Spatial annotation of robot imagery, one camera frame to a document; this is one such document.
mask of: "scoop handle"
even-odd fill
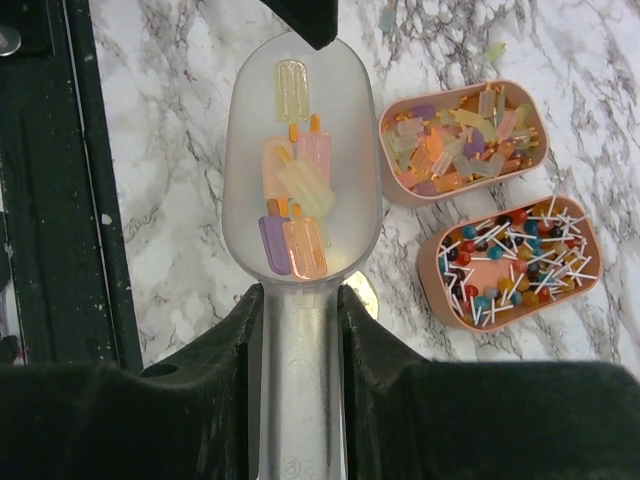
[[[260,480],[341,478],[338,285],[264,285]]]

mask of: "marble countertop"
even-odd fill
[[[172,353],[231,310],[254,280],[222,237],[225,135],[236,74],[286,26],[258,0],[91,0],[106,115],[144,361]],[[598,359],[640,376],[640,8],[635,0],[342,0],[339,37],[362,58],[377,114],[397,99],[505,78],[525,86],[550,134],[543,168],[409,210],[383,202],[362,271],[379,321],[443,360]],[[506,42],[496,64],[487,45]],[[420,245],[465,219],[550,193],[591,215],[604,256],[585,296],[496,334],[434,318]]]

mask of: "gray marble vein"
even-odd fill
[[[538,103],[551,152],[543,168],[497,187],[408,210],[384,202],[363,267],[379,321],[447,360],[598,359],[640,376],[640,7],[634,0],[342,0],[339,35],[362,58],[376,110],[401,97],[496,78]],[[220,210],[233,81],[286,27],[257,0],[91,0],[98,60],[146,363],[223,318],[252,279],[230,257]],[[507,53],[489,64],[493,42]],[[420,245],[460,221],[551,192],[578,200],[602,247],[587,295],[495,334],[443,326],[416,271]]]

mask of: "marble surface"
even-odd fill
[[[640,8],[635,0],[342,0],[339,36],[362,58],[379,115],[409,95],[506,78],[547,122],[543,168],[408,210],[384,202],[363,272],[379,321],[443,360],[599,359],[640,376]],[[220,212],[233,81],[285,25],[257,0],[91,0],[141,347],[147,364],[223,318],[253,282],[230,257]],[[507,43],[491,65],[487,45]],[[587,295],[496,334],[434,318],[415,268],[419,246],[468,218],[563,193],[590,213],[602,281]]]

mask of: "container of popsicles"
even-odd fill
[[[231,100],[222,231],[264,286],[260,478],[341,478],[338,287],[381,226],[371,85],[339,39],[280,35],[245,62]]]
[[[531,95],[496,80],[407,98],[379,121],[382,191],[419,207],[542,165],[547,132]]]
[[[420,282],[445,325],[489,333],[592,289],[603,261],[574,200],[547,197],[461,223],[418,254]]]

